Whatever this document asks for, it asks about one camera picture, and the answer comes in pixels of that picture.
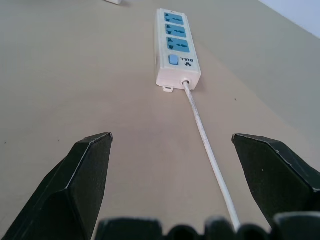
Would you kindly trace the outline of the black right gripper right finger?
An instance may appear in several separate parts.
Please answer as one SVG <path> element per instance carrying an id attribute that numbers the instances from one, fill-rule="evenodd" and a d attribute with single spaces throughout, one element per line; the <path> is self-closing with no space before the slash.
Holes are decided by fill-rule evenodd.
<path id="1" fill-rule="evenodd" d="M 320 173 L 279 140 L 235 133 L 231 139 L 251 195 L 267 222 L 276 214 L 318 212 Z"/>

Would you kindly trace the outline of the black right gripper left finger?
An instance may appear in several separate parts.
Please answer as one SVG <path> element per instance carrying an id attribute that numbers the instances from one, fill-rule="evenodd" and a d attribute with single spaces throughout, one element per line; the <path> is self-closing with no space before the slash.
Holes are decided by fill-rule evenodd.
<path id="1" fill-rule="evenodd" d="M 5 240 L 89 240 L 105 195 L 113 135 L 76 142 L 41 181 Z"/>

